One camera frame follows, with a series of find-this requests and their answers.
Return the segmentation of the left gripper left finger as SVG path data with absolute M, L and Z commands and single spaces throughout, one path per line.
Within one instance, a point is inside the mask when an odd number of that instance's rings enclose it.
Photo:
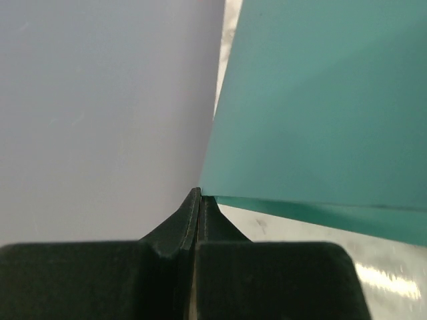
M 201 192 L 145 237 L 1 248 L 2 319 L 185 319 Z

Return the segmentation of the teal green folder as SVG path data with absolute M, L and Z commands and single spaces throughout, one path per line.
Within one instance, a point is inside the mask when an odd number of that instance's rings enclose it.
M 426 244 L 426 2 L 244 1 L 199 184 Z

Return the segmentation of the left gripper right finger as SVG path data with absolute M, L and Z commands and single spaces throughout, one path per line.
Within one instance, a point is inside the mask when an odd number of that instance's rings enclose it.
M 369 319 L 352 259 L 331 242 L 253 242 L 203 197 L 195 250 L 199 319 Z

